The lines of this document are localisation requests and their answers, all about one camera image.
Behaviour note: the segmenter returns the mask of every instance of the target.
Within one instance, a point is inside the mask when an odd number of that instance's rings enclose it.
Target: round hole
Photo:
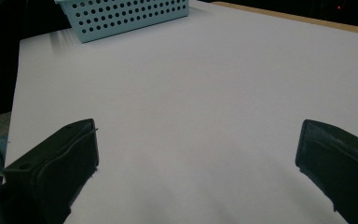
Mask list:
[[[31,163],[24,163],[19,166],[21,170],[26,170],[31,167]]]

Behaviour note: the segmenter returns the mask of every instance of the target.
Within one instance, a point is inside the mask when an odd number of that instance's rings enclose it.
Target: white tabletop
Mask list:
[[[65,223],[346,223],[295,156],[304,119],[358,135],[358,34],[190,6],[86,44],[21,41],[7,165],[92,118],[99,169]]]

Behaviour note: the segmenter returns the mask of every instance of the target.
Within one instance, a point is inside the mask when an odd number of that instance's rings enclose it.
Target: blue basket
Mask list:
[[[188,0],[55,0],[82,43],[188,15]]]

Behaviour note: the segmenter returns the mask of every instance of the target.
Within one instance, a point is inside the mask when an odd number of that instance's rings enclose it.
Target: basket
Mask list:
[[[89,42],[188,15],[188,0],[55,0],[78,39]]]

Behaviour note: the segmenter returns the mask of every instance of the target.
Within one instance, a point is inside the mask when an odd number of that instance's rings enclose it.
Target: gray floor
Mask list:
[[[8,136],[8,128],[10,126],[11,113],[0,115],[0,136]]]

